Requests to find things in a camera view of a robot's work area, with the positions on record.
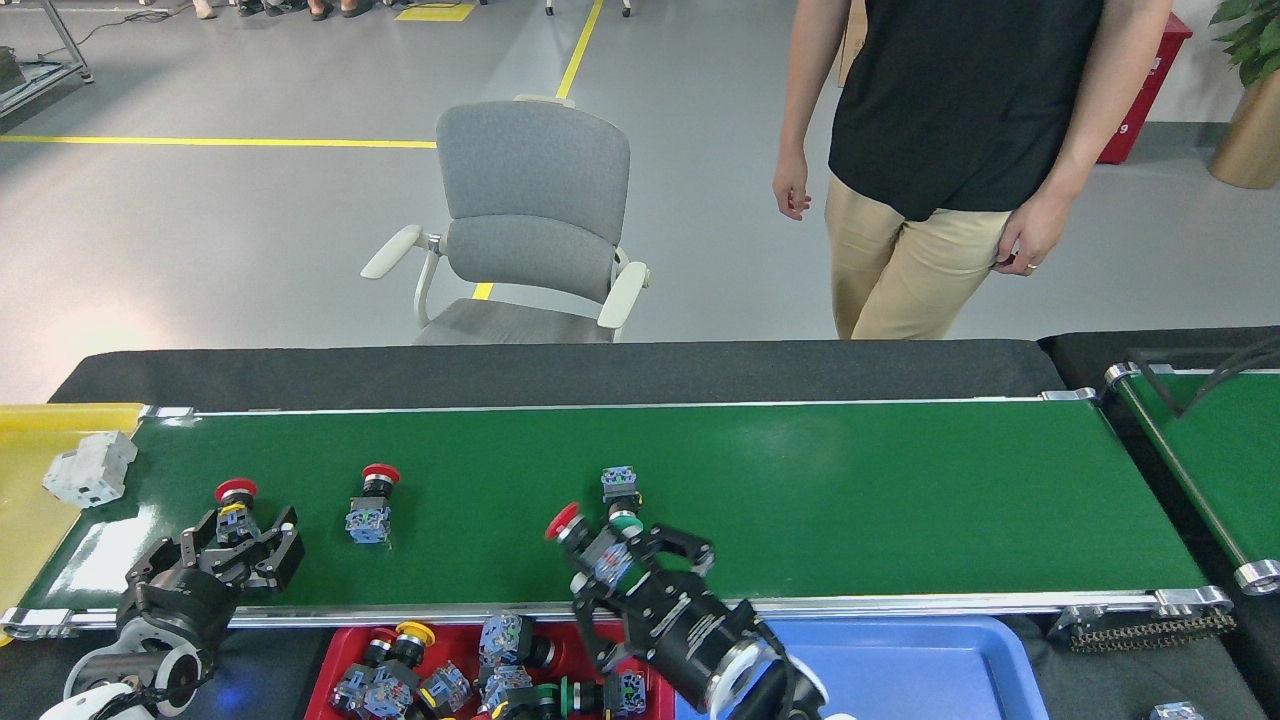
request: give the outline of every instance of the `black table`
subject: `black table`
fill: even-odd
[[[1062,389],[1030,342],[745,342],[116,352],[86,359],[54,402],[204,411],[1032,396]],[[1055,720],[1132,720],[1192,700],[1212,719],[1265,717],[1219,641],[1073,655],[1048,618],[1006,618]],[[184,717],[300,717],[328,630],[238,630]],[[0,716],[35,717],[108,633],[0,650]]]
[[[1106,384],[1102,375],[1107,368],[1132,360],[1134,348],[1178,351],[1175,366],[1203,369],[1221,363],[1226,348],[1247,347],[1271,337],[1280,337],[1280,325],[1070,333],[1039,342],[1069,387],[1101,391]],[[1108,398],[1105,398],[1103,410],[1204,575],[1228,591],[1235,602],[1234,615],[1239,628],[1225,635],[1222,642],[1267,715],[1280,717],[1280,596],[1249,597],[1240,592],[1233,578],[1235,565],[1188,502],[1138,419],[1123,402]]]

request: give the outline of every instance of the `gold planter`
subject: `gold planter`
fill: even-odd
[[[1280,72],[1244,91],[1208,172],[1228,184],[1257,190],[1280,179]]]

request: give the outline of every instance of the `green conveyor belt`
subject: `green conveyor belt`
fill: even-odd
[[[1184,405],[1207,377],[1158,375]],[[1233,560],[1280,559],[1280,373],[1235,375],[1181,418],[1142,375],[1115,387]]]
[[[160,536],[257,482],[307,555],[279,597],[383,606],[568,598],[543,539],[600,469],[634,465],[646,521],[712,539],[722,597],[1184,588],[1203,577],[1087,401],[211,415],[147,420],[122,501],[86,511],[23,606],[114,607]],[[343,515],[370,462],[401,469],[389,546]]]

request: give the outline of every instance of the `hand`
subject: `hand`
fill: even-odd
[[[1066,229],[1071,197],[1039,193],[1014,210],[1000,236],[992,269],[1006,275],[1029,277],[1044,261]]]
[[[792,220],[803,220],[813,197],[805,193],[804,184],[809,178],[809,164],[804,151],[778,154],[778,168],[773,173],[773,197],[778,201],[778,211]]]

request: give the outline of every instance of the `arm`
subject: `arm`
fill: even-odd
[[[792,220],[801,219],[812,200],[805,193],[809,164],[804,156],[804,136],[849,23],[849,4],[850,0],[800,0],[791,23],[787,99],[782,110],[773,196],[778,201],[778,211]]]
[[[1071,204],[1151,69],[1172,0],[1106,0],[1080,91],[1053,168],[1014,210],[1000,238],[997,273],[1029,275],[1062,238]]]

